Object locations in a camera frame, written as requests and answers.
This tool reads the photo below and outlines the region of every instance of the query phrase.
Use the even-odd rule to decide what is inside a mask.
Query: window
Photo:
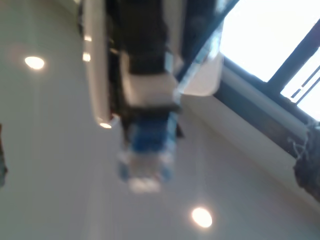
[[[220,50],[281,106],[320,121],[320,39],[311,44],[319,9],[320,0],[240,0],[224,20]]]

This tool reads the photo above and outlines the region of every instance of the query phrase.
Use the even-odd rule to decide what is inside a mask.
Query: white plastic part
[[[128,55],[121,53],[121,76],[126,102],[131,107],[152,108],[176,104],[177,81],[170,73],[129,74]]]
[[[132,178],[128,184],[135,194],[158,193],[161,190],[160,182],[152,178]]]
[[[83,6],[84,53],[91,105],[100,126],[112,126],[109,107],[107,19],[105,0],[86,0]]]
[[[223,64],[224,56],[218,52],[213,59],[196,67],[195,74],[179,85],[179,92],[200,97],[211,96],[220,86]]]

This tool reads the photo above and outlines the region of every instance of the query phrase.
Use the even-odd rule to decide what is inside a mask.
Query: ceiling
[[[319,239],[318,213],[188,110],[174,180],[160,194],[130,193],[115,170],[120,128],[91,116],[74,15],[53,0],[2,0],[0,31],[1,240]],[[196,206],[212,228],[193,224]]]

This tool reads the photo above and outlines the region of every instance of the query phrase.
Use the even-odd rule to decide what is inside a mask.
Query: hanging plant
[[[311,122],[307,129],[303,145],[289,139],[296,153],[294,175],[299,187],[320,202],[320,123]]]
[[[6,162],[5,162],[5,154],[2,147],[1,130],[2,130],[2,125],[0,124],[0,188],[5,185],[5,178],[8,173],[8,169],[6,167]]]

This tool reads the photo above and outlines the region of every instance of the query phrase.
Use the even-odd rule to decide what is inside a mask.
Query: bright window
[[[268,82],[319,18],[320,0],[240,0],[225,18],[220,50]]]

